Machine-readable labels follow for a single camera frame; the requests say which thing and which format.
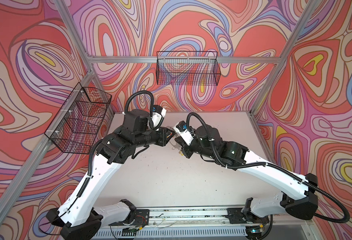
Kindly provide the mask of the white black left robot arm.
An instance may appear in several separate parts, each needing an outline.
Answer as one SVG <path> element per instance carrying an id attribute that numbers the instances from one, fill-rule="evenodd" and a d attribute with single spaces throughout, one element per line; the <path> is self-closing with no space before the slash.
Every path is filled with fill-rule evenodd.
<path id="1" fill-rule="evenodd" d="M 106 207 L 94 204 L 126 160 L 138 156 L 138 147 L 145 151 L 150 145 L 166 146 L 174 131 L 162 127 L 165 115 L 166 109 L 159 105 L 149 112 L 124 112 L 122 125 L 91 148 L 88 170 L 73 194 L 46 214 L 49 223 L 61 228 L 59 235 L 64 240 L 90 240 L 104 226 L 135 222 L 136 206 L 126 199 Z"/>

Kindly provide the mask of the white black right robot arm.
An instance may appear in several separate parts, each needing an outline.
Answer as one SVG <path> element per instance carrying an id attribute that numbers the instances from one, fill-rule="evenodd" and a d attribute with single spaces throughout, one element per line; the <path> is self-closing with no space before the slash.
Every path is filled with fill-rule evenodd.
<path id="1" fill-rule="evenodd" d="M 278 166 L 263 159 L 247 147 L 233 141 L 223 141 L 216 128 L 208 126 L 212 138 L 201 126 L 189 132 L 185 122 L 173 128 L 179 135 L 175 140 L 183 155 L 198 154 L 205 162 L 226 169 L 252 175 L 279 192 L 265 198 L 248 198 L 242 215 L 247 221 L 261 220 L 270 215 L 289 214 L 300 220 L 311 220 L 318 209 L 318 197 L 306 184 L 317 183 L 317 177 L 279 170 Z"/>

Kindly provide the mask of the grey keyring with yellow grip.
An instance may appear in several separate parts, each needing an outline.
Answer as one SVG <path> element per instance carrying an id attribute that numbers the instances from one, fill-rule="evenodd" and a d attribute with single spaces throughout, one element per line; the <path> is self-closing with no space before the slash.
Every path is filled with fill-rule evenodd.
<path id="1" fill-rule="evenodd" d="M 179 134 L 175 132 L 171 140 L 168 142 L 168 144 L 172 146 L 172 150 L 180 151 L 182 149 L 182 146 L 175 141 L 177 137 L 179 137 Z"/>

